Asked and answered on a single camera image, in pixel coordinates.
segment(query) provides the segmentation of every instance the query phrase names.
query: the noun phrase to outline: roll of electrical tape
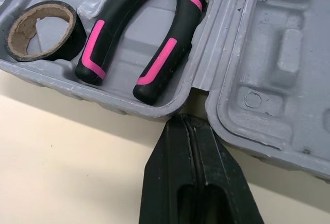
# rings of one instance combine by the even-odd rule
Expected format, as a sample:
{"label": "roll of electrical tape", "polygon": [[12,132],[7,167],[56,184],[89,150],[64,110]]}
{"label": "roll of electrical tape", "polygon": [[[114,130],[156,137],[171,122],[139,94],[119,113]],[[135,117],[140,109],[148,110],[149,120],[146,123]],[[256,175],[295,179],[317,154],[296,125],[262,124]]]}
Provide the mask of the roll of electrical tape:
{"label": "roll of electrical tape", "polygon": [[[37,20],[45,17],[62,18],[68,22],[69,28],[62,40],[52,49],[28,55],[30,40],[37,33]],[[83,24],[72,6],[62,1],[44,1],[29,7],[14,21],[7,34],[6,49],[12,58],[21,62],[41,59],[72,60],[84,48],[86,38]]]}

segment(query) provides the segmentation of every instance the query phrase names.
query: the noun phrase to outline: white table surface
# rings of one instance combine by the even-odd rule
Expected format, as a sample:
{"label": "white table surface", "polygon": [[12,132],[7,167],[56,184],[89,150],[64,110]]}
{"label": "white table surface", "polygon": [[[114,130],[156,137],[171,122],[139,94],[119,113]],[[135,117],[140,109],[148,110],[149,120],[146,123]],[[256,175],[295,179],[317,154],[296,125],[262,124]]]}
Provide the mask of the white table surface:
{"label": "white table surface", "polygon": [[[163,126],[0,72],[0,223],[137,224]],[[330,185],[230,152],[266,224],[330,223]]]}

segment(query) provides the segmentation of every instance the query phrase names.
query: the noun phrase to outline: molded plastic tray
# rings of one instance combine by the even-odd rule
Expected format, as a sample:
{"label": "molded plastic tray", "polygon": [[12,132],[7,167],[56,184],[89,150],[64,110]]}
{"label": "molded plastic tray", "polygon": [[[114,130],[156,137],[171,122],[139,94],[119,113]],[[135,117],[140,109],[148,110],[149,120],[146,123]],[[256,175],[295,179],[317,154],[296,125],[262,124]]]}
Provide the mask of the molded plastic tray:
{"label": "molded plastic tray", "polygon": [[[1,0],[0,39],[16,15],[40,1]],[[89,32],[103,0],[61,1],[77,8]],[[329,180],[329,0],[209,1],[189,59],[155,106],[137,101],[132,89],[171,25],[176,0],[149,0],[139,10],[100,87],[77,80],[79,56],[17,63],[1,46],[0,69],[111,111],[153,120],[178,112],[191,88],[207,91],[209,121],[226,142],[267,163]]]}

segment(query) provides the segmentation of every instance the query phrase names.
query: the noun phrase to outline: pliers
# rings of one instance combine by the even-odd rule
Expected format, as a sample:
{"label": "pliers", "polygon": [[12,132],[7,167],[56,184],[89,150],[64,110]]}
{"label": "pliers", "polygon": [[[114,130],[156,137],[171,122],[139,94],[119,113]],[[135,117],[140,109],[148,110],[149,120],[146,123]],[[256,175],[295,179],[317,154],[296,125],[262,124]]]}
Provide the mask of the pliers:
{"label": "pliers", "polygon": [[[146,1],[106,0],[76,67],[79,79],[93,85],[102,84],[124,28]],[[177,0],[172,26],[137,80],[133,90],[137,99],[154,104],[160,97],[191,49],[191,40],[205,7],[204,0]]]}

